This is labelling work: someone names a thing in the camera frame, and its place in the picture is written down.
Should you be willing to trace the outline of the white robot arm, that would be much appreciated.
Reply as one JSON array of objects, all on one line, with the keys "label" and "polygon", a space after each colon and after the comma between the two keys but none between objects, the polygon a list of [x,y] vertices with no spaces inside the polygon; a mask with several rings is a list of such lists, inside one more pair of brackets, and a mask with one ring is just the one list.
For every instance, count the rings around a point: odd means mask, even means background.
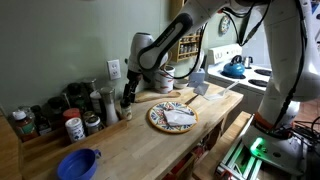
[{"label": "white robot arm", "polygon": [[218,11],[262,11],[270,77],[253,124],[243,137],[252,155],[295,176],[306,173],[301,148],[289,133],[301,102],[320,96],[320,57],[315,39],[315,0],[188,0],[171,24],[154,39],[138,32],[131,44],[128,84],[123,96],[135,98],[141,79],[151,81],[167,52],[187,33],[205,25]]}]

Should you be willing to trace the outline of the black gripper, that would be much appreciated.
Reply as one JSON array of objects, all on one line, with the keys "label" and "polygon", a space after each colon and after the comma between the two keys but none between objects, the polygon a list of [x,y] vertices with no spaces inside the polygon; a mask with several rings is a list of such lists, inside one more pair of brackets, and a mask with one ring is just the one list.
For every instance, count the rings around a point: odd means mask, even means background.
[{"label": "black gripper", "polygon": [[142,74],[129,70],[127,72],[127,79],[129,82],[124,87],[122,98],[134,103],[136,88],[142,79]]}]

